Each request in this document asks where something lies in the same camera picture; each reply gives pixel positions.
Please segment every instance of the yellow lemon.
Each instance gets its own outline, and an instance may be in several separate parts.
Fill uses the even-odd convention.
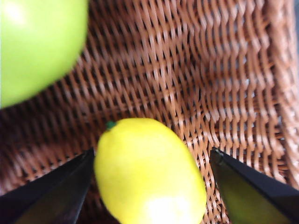
[[[94,162],[102,200],[122,224],[198,224],[206,190],[186,145],[154,119],[119,120]]]

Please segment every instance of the wicker basket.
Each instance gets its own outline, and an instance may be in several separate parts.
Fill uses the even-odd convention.
[[[197,159],[203,223],[229,223],[212,146],[299,187],[299,101],[291,0],[92,0],[74,70],[0,112],[1,194],[95,146],[105,122],[151,117]],[[95,181],[79,223],[115,223]]]

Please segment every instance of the lemon stem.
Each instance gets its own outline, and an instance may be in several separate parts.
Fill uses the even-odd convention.
[[[115,125],[116,125],[116,122],[114,122],[114,121],[108,121],[106,123],[106,128],[107,128],[107,130],[111,130],[111,128],[113,128]]]

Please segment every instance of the green apple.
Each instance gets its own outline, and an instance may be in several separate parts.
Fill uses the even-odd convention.
[[[75,64],[87,0],[1,0],[0,107],[37,94]]]

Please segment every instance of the basket weave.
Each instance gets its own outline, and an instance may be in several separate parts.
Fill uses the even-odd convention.
[[[198,161],[203,223],[229,223],[212,146],[299,187],[296,62],[291,0],[92,0],[74,70],[0,112],[1,194],[96,146],[106,121],[151,117]],[[116,222],[99,198],[92,180],[79,223]]]

